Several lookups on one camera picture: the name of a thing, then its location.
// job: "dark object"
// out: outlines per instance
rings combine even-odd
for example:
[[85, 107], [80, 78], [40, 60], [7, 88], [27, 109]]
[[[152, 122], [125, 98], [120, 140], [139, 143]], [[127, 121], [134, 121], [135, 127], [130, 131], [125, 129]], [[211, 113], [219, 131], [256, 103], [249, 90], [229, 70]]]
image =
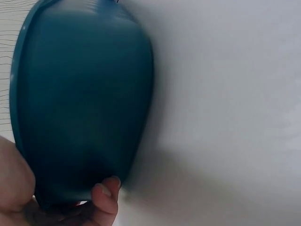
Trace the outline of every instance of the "dark object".
[[90, 200], [106, 177], [126, 179], [152, 87], [151, 44], [121, 5], [43, 0], [32, 8], [13, 57], [10, 112], [43, 208]]

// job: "skin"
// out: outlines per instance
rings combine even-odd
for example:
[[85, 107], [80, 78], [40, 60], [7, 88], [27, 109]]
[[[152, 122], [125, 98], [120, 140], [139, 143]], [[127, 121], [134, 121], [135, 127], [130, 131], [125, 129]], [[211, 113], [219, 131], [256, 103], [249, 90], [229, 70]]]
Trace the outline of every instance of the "skin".
[[108, 178], [91, 191], [92, 202], [49, 212], [33, 199], [35, 177], [14, 143], [0, 137], [0, 226], [112, 226], [120, 180]]

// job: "fingernail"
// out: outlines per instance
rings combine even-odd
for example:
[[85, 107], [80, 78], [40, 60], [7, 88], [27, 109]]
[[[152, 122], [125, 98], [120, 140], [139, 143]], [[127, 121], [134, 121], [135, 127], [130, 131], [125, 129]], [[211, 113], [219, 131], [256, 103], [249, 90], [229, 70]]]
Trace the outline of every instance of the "fingernail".
[[120, 188], [120, 186], [121, 186], [121, 181], [120, 181], [119, 177], [117, 177], [117, 176], [112, 176], [112, 178], [116, 178], [116, 179], [118, 180], [118, 182], [119, 182], [118, 188]]
[[106, 186], [104, 186], [103, 184], [97, 184], [97, 185], [102, 188], [102, 191], [106, 196], [108, 196], [108, 197], [112, 196], [111, 192], [109, 191], [109, 189]]

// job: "white wall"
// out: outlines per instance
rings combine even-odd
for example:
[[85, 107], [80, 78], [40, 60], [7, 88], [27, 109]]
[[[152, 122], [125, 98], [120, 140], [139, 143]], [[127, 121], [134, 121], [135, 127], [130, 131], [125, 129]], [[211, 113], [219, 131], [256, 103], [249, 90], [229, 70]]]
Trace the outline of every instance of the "white wall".
[[120, 0], [156, 88], [119, 226], [301, 224], [301, 1]]

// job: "wavy line pattern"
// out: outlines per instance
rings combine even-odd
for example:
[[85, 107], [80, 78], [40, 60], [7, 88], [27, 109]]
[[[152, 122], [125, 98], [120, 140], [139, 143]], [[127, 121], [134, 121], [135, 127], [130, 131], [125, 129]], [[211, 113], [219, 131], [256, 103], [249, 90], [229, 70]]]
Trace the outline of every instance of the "wavy line pattern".
[[0, 0], [0, 135], [13, 140], [9, 116], [9, 75], [23, 21], [37, 0]]

